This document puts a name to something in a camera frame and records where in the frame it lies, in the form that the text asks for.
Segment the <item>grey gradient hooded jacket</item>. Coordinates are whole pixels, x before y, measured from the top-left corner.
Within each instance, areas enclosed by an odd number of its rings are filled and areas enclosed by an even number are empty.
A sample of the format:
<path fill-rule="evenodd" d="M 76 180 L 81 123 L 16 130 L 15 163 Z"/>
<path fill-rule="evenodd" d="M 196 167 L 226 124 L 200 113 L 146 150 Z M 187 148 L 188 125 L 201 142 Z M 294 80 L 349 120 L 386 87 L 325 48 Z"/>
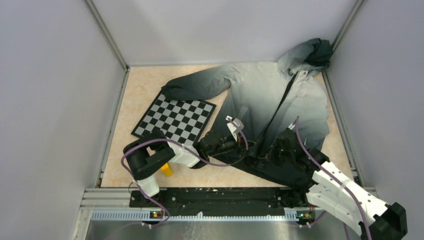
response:
<path fill-rule="evenodd" d="M 306 148 L 322 148 L 330 132 L 328 97 L 315 77 L 330 66 L 332 55 L 328 40 L 314 38 L 298 44 L 276 62 L 224 64 L 172 79 L 162 87 L 162 93 L 167 101 L 194 101 L 228 91 L 211 130 L 226 137 L 226 117 L 239 119 L 249 151 L 244 158 L 230 151 L 217 155 L 217 160 L 293 186 L 303 174 L 294 166 L 271 163 L 267 152 L 276 136 L 295 121 Z"/>

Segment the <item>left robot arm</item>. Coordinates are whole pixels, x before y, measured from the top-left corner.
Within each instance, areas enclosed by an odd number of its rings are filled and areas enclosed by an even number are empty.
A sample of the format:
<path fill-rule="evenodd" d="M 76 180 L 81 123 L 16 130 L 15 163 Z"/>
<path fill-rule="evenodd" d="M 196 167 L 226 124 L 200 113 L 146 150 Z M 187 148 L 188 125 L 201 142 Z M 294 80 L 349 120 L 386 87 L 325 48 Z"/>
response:
<path fill-rule="evenodd" d="M 155 130 L 140 139 L 131 142 L 123 149 L 121 163 L 141 188 L 141 200 L 149 207 L 160 202 L 160 187 L 155 173 L 168 163 L 199 169 L 206 165 L 229 167 L 245 157 L 251 143 L 243 132 L 220 137 L 209 131 L 199 142 L 193 145 L 183 144 L 167 138 L 160 130 Z M 227 164 L 212 163 L 211 157 L 228 152 L 238 154 L 236 161 Z"/>

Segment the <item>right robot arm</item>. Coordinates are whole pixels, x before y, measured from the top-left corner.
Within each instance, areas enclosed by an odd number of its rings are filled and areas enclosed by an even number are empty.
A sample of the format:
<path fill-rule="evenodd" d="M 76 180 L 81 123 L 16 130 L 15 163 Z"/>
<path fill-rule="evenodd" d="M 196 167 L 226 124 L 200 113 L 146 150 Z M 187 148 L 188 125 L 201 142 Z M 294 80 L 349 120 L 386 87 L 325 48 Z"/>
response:
<path fill-rule="evenodd" d="M 408 232 L 406 210 L 358 185 L 319 149 L 307 149 L 290 128 L 279 133 L 265 156 L 299 206 L 308 204 L 334 216 L 363 240 L 401 240 Z"/>

